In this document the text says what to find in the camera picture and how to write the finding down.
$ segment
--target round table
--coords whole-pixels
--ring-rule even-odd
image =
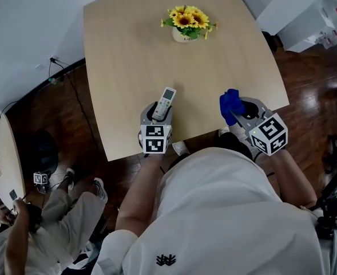
[[[25,183],[11,126],[6,115],[0,115],[0,199],[12,209],[13,200],[25,196]]]

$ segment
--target hardwood floor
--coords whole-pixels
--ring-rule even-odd
[[[287,148],[319,194],[324,186],[322,156],[328,148],[327,135],[337,134],[337,46],[329,50],[316,46],[301,54],[279,49],[274,56],[290,101],[289,106],[277,111],[289,129]],[[59,166],[51,177],[51,185],[61,181],[66,168],[73,165],[87,181],[100,177],[109,194],[105,214],[116,217],[117,207],[139,171],[143,155],[112,162],[106,159],[94,118],[86,66],[69,74],[91,123],[98,151],[68,79],[64,77],[62,85],[45,86],[7,112],[21,158],[26,190],[33,187],[32,172],[27,162],[32,154],[30,138],[43,128],[53,136],[60,151]],[[214,134],[211,132],[187,140],[190,152],[210,147]],[[163,169],[167,170],[175,158],[170,147]],[[272,172],[264,154],[256,163],[266,173]],[[269,179],[277,188],[276,176]],[[34,190],[29,200],[42,206],[43,195]],[[109,228],[113,227],[114,218],[109,222]]]

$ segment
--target remote control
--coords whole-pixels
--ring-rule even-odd
[[[175,97],[176,90],[171,88],[165,88],[164,92],[159,100],[156,110],[153,113],[152,118],[158,121],[164,119],[168,108],[171,106],[173,98]]]

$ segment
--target yellow flower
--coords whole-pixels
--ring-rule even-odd
[[[188,28],[190,24],[194,21],[193,16],[189,13],[184,13],[183,15],[177,16],[173,19],[173,24],[179,28]]]
[[[207,15],[205,15],[204,13],[202,13],[202,14],[193,13],[192,16],[197,21],[200,28],[205,29],[209,25],[208,24],[209,17]]]
[[[193,22],[190,23],[190,27],[194,27],[194,28],[198,28],[199,27],[199,24],[197,23],[196,20],[194,20]]]
[[[185,12],[191,14],[203,14],[203,12],[195,6],[187,6]]]
[[[185,6],[176,6],[175,9],[180,14],[184,14],[185,13]]]
[[[169,13],[169,17],[172,17],[172,18],[175,18],[176,16],[179,16],[181,15],[179,12],[177,12],[177,10],[172,10],[170,13]]]

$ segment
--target sneaker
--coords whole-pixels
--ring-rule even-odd
[[[108,196],[104,188],[104,182],[101,178],[95,178],[93,181],[93,184],[95,184],[98,187],[97,196],[104,201],[105,204],[107,204]]]
[[[178,154],[178,156],[181,156],[183,154],[190,154],[190,152],[187,149],[184,141],[173,143],[172,147],[173,147],[174,151],[176,152],[176,154]]]
[[[66,174],[64,176],[64,180],[68,179],[68,190],[72,190],[74,188],[74,176],[76,175],[76,172],[71,169],[67,168],[66,169]]]
[[[224,133],[226,133],[226,132],[230,132],[228,126],[223,127],[223,128],[220,128],[220,129],[218,130],[218,135],[221,136],[222,134],[224,134]]]

